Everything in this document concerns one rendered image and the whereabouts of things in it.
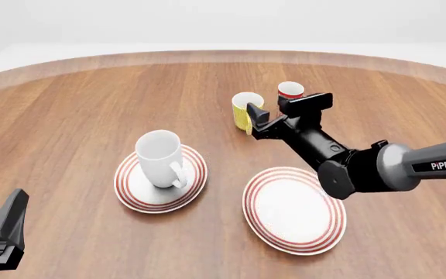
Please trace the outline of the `red-ringed plate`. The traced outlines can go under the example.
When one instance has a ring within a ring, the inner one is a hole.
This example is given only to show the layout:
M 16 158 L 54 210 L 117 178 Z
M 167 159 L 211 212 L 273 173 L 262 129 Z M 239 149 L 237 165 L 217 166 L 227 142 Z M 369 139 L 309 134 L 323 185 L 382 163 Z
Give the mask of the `red-ringed plate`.
M 316 174 L 296 167 L 271 167 L 251 178 L 242 211 L 262 241 L 292 255 L 325 253 L 347 228 L 342 201 L 324 192 Z
M 135 153 L 128 155 L 115 172 L 114 189 L 118 200 L 127 208 L 141 213 L 168 213 L 190 204 L 204 189 L 208 167 L 194 148 L 181 146 L 185 188 L 157 188 L 148 181 Z

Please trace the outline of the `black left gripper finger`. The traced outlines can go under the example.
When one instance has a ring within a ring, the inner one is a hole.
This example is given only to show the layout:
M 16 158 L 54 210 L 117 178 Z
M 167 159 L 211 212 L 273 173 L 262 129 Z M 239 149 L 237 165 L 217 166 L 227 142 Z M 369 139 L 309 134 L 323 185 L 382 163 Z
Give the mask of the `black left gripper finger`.
M 22 189 L 15 189 L 0 208 L 0 245 L 25 249 L 24 222 L 29 195 Z

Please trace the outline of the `yellow and white mug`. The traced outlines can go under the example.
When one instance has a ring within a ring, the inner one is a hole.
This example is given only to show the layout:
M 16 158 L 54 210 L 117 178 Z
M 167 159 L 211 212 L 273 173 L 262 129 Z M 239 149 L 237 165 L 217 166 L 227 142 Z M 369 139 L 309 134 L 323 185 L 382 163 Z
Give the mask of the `yellow and white mug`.
M 261 95 L 255 92 L 239 92 L 232 97 L 232 108 L 235 125 L 246 132 L 246 134 L 252 134 L 252 122 L 246 111 L 247 104 L 253 104 L 259 109 L 262 109 L 264 105 L 264 99 Z

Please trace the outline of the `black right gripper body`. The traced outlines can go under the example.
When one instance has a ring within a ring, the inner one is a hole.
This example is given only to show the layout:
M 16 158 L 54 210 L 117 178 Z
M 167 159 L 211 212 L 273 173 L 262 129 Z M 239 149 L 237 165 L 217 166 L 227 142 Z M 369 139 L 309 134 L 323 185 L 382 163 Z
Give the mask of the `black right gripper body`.
M 286 124 L 287 115 L 281 115 L 269 122 L 259 122 L 257 117 L 250 117 L 252 123 L 251 136 L 256 140 L 285 140 L 290 134 L 290 127 Z

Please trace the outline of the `red and white mug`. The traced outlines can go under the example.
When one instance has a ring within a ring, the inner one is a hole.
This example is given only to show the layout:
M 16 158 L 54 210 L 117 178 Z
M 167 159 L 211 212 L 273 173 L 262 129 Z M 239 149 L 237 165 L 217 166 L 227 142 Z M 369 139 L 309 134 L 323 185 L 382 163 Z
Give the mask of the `red and white mug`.
M 294 81 L 284 81 L 277 86 L 278 95 L 286 99 L 301 98 L 304 96 L 304 86 Z

